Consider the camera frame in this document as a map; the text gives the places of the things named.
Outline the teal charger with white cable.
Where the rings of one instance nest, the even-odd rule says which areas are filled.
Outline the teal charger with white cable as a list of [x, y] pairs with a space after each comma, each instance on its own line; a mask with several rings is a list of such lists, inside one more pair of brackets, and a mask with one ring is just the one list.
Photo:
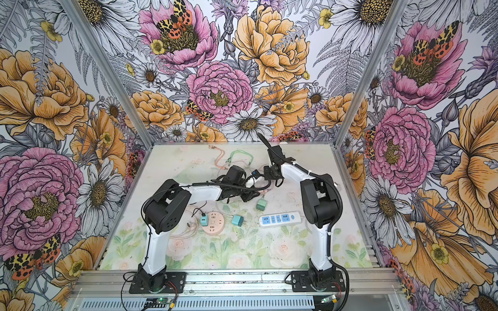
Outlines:
[[244, 222], [244, 218], [240, 215], [234, 215], [232, 218], [232, 224], [237, 227], [241, 227]]

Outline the teal charger with black cable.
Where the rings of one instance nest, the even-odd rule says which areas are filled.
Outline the teal charger with black cable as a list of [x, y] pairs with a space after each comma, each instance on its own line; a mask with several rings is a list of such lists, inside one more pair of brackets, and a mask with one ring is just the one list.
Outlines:
[[200, 218], [200, 224], [202, 227], [207, 227], [209, 225], [209, 218], [206, 214], [202, 214]]

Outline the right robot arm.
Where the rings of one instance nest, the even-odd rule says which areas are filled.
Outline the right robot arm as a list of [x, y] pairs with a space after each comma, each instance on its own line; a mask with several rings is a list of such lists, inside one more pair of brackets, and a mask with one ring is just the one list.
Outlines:
[[344, 209], [342, 197], [329, 174], [319, 175], [287, 158], [279, 145], [266, 142], [271, 166], [265, 167], [271, 180], [295, 181], [300, 186], [303, 214], [311, 226], [313, 248], [308, 275], [316, 289], [322, 289], [337, 276], [338, 264], [333, 262], [331, 240], [333, 226]]

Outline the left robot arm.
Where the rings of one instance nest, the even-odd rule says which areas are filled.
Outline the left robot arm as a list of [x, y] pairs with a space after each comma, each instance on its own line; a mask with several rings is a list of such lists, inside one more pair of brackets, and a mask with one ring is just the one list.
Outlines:
[[167, 284], [166, 249], [171, 232], [180, 223], [187, 206], [198, 202], [221, 201], [241, 197], [245, 202], [260, 195], [264, 187], [210, 181], [193, 184], [166, 180], [142, 207], [149, 228], [144, 259], [134, 276], [132, 293], [160, 292]]

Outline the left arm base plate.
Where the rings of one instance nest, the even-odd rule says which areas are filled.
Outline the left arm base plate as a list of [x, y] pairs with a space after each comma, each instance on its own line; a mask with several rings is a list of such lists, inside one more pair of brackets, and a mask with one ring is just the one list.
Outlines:
[[181, 294], [184, 292], [187, 273], [160, 271], [150, 275], [137, 272], [129, 288], [130, 294]]

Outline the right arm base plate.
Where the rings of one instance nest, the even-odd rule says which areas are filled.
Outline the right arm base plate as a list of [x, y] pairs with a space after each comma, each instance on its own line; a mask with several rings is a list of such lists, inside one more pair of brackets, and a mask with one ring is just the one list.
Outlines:
[[333, 278], [317, 281], [312, 278], [308, 271], [292, 271], [285, 279], [285, 282], [291, 285], [293, 292], [336, 292], [345, 293], [345, 278], [340, 271], [336, 271]]

